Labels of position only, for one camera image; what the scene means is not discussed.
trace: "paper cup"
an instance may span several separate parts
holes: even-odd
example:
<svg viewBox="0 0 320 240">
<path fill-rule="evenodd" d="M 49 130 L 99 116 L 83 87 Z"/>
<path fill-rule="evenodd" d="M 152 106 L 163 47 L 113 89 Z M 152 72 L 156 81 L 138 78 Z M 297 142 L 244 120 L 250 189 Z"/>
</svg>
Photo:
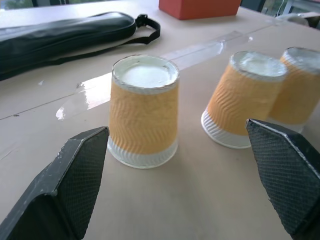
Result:
<svg viewBox="0 0 320 240">
<path fill-rule="evenodd" d="M 108 149 L 133 168 L 155 168 L 178 148 L 179 71 L 159 57 L 134 55 L 112 69 Z"/>
<path fill-rule="evenodd" d="M 258 52 L 241 51 L 231 56 L 202 114 L 205 132 L 223 146 L 249 148 L 246 120 L 267 119 L 286 74 L 283 63 Z"/>
<path fill-rule="evenodd" d="M 268 121 L 300 133 L 320 98 L 320 52 L 291 47 L 281 61 L 288 76 Z"/>
</svg>

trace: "packing tape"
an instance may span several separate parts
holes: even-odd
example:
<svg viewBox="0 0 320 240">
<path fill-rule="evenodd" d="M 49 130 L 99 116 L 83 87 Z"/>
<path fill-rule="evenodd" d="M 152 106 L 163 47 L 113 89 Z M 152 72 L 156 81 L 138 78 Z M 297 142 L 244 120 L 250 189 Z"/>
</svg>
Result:
<svg viewBox="0 0 320 240">
<path fill-rule="evenodd" d="M 180 71 L 200 64 L 222 54 L 236 46 L 252 41 L 252 37 L 238 31 L 232 31 L 213 40 L 188 46 L 161 57 L 172 61 Z M 81 82 L 77 92 L 70 96 L 56 112 L 58 120 L 64 120 L 84 111 L 95 108 L 110 100 L 112 73 Z"/>
<path fill-rule="evenodd" d="M 270 24 L 269 26 L 266 26 L 267 28 L 270 26 L 282 26 L 282 25 L 288 25 L 291 24 L 290 21 L 287 21 L 286 19 L 281 19 L 281 18 L 271 18 L 265 20 L 266 23 Z"/>
</svg>

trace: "beige table surface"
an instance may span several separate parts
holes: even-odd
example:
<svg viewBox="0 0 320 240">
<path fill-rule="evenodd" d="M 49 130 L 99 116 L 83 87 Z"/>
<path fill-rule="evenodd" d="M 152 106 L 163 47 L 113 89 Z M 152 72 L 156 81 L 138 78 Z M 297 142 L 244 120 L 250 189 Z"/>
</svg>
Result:
<svg viewBox="0 0 320 240">
<path fill-rule="evenodd" d="M 263 188 L 251 149 L 214 143 L 200 117 L 231 54 L 255 50 L 280 57 L 287 47 L 320 50 L 320 32 L 240 8 L 237 16 L 178 21 L 157 3 L 111 1 L 0 12 L 0 27 L 89 16 L 108 11 L 147 13 L 161 23 L 161 38 L 0 82 L 0 222 L 32 179 L 79 132 L 107 126 L 109 103 L 90 110 L 77 85 L 111 71 L 132 54 L 161 56 L 233 31 L 251 41 L 181 71 L 179 148 L 168 163 L 137 170 L 106 154 L 100 192 L 86 240 L 289 240 Z M 137 35 L 147 32 L 139 30 Z M 74 111 L 58 120 L 61 106 Z M 320 150 L 319 106 L 303 134 Z"/>
</svg>

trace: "red box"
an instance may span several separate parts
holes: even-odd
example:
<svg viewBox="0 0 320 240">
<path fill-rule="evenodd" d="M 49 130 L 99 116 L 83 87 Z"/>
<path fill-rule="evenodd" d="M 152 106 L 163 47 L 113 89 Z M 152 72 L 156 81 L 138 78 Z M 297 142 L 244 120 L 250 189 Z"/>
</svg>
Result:
<svg viewBox="0 0 320 240">
<path fill-rule="evenodd" d="M 241 0 L 159 0 L 159 9 L 180 19 L 236 15 Z"/>
</svg>

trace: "ripple paper cup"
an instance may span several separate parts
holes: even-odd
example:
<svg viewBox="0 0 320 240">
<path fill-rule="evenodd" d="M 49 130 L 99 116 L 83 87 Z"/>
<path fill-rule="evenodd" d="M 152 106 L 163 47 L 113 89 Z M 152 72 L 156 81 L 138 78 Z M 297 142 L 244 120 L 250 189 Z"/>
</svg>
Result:
<svg viewBox="0 0 320 240">
<path fill-rule="evenodd" d="M 301 133 L 320 98 L 320 52 L 291 47 L 281 61 L 288 76 L 268 121 Z"/>
<path fill-rule="evenodd" d="M 264 54 L 232 55 L 201 116 L 205 132 L 223 146 L 249 148 L 246 120 L 267 119 L 286 74 L 283 63 Z"/>
<path fill-rule="evenodd" d="M 178 148 L 179 71 L 168 60 L 134 55 L 112 69 L 108 149 L 133 168 L 155 168 Z"/>
</svg>

